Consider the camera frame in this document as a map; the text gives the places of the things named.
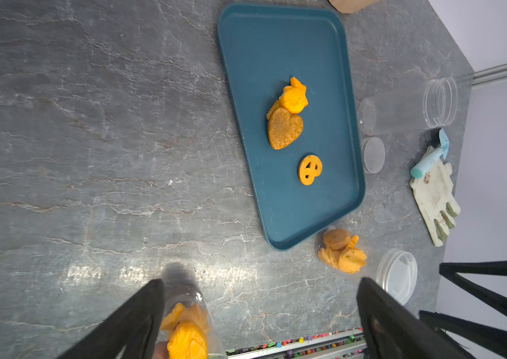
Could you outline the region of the clear cookie jar front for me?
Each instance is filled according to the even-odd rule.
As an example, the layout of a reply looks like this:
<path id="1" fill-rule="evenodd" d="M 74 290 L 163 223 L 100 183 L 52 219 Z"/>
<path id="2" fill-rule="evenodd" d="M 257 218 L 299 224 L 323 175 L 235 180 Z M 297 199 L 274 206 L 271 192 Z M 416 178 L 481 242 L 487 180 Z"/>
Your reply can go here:
<path id="1" fill-rule="evenodd" d="M 365 251 L 358 248 L 359 240 L 359 236 L 349 230 L 326 227 L 316 239 L 317 257 L 326 266 L 346 275 L 362 274 L 370 260 Z M 393 248 L 381 256 L 373 278 L 400 305 L 405 305 L 413 296 L 418 271 L 413 254 Z"/>

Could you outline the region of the orange pretzel shaped cookie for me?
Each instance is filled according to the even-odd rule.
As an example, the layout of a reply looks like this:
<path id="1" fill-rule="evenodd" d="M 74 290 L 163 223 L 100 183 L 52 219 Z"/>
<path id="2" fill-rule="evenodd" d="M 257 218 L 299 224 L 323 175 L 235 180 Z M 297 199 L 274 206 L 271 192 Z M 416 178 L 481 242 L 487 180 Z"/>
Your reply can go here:
<path id="1" fill-rule="evenodd" d="M 323 164 L 316 155 L 304 157 L 298 166 L 298 177 L 303 185 L 312 185 L 314 180 L 322 174 Z"/>

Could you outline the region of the teal plastic tray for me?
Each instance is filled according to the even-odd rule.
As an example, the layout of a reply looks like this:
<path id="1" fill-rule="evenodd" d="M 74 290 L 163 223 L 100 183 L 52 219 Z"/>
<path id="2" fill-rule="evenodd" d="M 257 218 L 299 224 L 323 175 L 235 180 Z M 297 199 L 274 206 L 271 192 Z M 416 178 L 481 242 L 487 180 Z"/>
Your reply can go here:
<path id="1" fill-rule="evenodd" d="M 233 3 L 217 35 L 262 230 L 285 251 L 365 197 L 345 28 L 330 10 Z"/>

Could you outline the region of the clear jar lid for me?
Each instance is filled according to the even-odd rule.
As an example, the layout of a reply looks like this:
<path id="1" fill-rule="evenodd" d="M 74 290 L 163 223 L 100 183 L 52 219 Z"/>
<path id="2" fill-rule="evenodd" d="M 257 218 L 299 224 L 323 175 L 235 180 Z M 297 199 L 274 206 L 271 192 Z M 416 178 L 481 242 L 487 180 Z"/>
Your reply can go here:
<path id="1" fill-rule="evenodd" d="M 361 141 L 363 168 L 367 174 L 379 173 L 385 163 L 384 143 L 378 137 L 366 137 Z"/>

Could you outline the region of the green plant in pot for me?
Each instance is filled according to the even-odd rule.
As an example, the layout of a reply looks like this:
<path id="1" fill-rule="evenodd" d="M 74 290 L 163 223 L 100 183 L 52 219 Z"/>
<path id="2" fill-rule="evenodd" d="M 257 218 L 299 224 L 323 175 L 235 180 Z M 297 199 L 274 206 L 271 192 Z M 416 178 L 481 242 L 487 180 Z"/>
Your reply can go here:
<path id="1" fill-rule="evenodd" d="M 379 0 L 329 0 L 329 3 L 342 14 L 354 14 Z"/>

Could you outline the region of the orange heart shaped cookie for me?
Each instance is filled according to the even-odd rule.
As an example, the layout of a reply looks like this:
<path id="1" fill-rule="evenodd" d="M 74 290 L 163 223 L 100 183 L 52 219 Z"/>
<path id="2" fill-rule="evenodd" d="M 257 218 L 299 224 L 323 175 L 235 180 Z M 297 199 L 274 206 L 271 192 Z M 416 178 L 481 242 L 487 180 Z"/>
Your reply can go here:
<path id="1" fill-rule="evenodd" d="M 304 130 L 304 120 L 287 109 L 276 109 L 268 120 L 268 139 L 274 150 L 282 150 L 296 141 Z"/>

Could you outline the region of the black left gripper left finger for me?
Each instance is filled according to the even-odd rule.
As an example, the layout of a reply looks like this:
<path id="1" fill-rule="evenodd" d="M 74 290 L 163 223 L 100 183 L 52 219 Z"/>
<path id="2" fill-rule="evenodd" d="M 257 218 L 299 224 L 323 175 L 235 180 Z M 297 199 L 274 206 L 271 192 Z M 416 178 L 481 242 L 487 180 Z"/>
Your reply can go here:
<path id="1" fill-rule="evenodd" d="M 165 310 L 165 285 L 149 281 L 61 358 L 152 358 Z"/>

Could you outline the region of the orange shell shaped cookie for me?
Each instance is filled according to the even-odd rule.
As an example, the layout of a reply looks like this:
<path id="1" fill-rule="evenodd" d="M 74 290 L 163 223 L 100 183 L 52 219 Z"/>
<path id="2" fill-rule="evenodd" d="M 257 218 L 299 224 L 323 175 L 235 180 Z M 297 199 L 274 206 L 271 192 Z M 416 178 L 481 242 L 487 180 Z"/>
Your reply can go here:
<path id="1" fill-rule="evenodd" d="M 308 105 L 307 87 L 297 78 L 292 77 L 290 85 L 283 88 L 279 98 L 280 105 L 293 115 L 300 114 Z"/>

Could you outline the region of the light blue garden trowel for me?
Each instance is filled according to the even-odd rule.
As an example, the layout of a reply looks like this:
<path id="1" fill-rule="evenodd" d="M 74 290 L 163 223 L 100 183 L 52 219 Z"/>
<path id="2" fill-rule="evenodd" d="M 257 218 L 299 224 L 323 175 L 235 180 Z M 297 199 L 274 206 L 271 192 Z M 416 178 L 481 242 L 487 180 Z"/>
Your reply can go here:
<path id="1" fill-rule="evenodd" d="M 431 170 L 433 165 L 439 159 L 446 159 L 449 153 L 449 137 L 444 128 L 441 128 L 439 133 L 440 145 L 423 157 L 412 169 L 410 175 L 414 179 L 422 179 Z"/>

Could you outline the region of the beige gardening glove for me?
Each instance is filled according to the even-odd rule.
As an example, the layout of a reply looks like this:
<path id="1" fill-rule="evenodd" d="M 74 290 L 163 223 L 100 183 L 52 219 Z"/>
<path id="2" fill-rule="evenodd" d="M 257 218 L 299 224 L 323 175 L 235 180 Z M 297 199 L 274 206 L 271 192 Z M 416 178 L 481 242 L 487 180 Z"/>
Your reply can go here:
<path id="1" fill-rule="evenodd" d="M 461 208 L 453 196 L 452 165 L 438 158 L 421 178 L 412 177 L 409 185 L 413 198 L 436 247 L 444 245 Z"/>

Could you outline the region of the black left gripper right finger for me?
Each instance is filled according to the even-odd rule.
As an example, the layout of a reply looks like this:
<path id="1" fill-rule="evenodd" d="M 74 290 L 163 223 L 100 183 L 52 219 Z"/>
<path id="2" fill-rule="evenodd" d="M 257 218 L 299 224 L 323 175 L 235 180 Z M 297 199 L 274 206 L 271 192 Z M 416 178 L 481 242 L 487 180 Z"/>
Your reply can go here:
<path id="1" fill-rule="evenodd" d="M 362 278 L 357 305 L 369 358 L 471 358 L 418 320 L 373 279 Z"/>

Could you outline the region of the clear cookie jar back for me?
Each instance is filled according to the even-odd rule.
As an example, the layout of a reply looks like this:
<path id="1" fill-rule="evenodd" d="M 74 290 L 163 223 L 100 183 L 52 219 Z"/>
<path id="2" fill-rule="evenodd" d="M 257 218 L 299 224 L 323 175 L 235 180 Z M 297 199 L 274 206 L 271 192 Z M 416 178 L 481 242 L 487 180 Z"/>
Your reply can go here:
<path id="1" fill-rule="evenodd" d="M 195 286 L 171 288 L 154 358 L 226 358 L 205 299 Z"/>

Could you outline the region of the clear cookie jar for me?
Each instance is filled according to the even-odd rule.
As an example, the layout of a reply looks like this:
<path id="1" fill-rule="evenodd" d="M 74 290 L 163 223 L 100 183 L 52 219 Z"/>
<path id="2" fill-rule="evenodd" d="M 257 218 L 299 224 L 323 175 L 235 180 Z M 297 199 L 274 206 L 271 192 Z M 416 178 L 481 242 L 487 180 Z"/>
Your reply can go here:
<path id="1" fill-rule="evenodd" d="M 154 358 L 226 358 L 205 299 L 195 286 L 171 288 Z"/>
<path id="2" fill-rule="evenodd" d="M 349 230 L 326 227 L 316 239 L 317 257 L 326 266 L 346 275 L 362 274 L 370 260 L 365 251 L 358 248 L 359 240 L 359 236 Z M 381 256 L 373 278 L 400 305 L 405 305 L 413 296 L 418 271 L 413 254 L 393 248 Z"/>
<path id="3" fill-rule="evenodd" d="M 368 136 L 447 127 L 456 116 L 458 86 L 452 77 L 432 79 L 365 98 L 357 120 Z"/>

